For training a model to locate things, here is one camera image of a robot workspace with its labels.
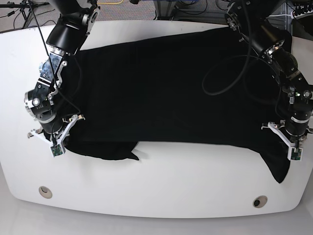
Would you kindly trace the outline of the robot arm image right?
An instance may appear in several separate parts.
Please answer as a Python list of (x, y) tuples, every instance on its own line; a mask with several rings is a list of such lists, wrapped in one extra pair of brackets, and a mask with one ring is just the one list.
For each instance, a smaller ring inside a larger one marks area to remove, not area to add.
[(283, 49), (287, 41), (280, 29), (268, 17), (282, 5), (281, 0), (232, 0), (225, 19), (228, 26), (240, 33), (260, 58), (279, 72), (282, 86), (290, 98), (285, 131), (282, 137), (294, 148), (299, 148), (309, 130), (313, 111), (313, 87), (298, 69), (296, 60)]

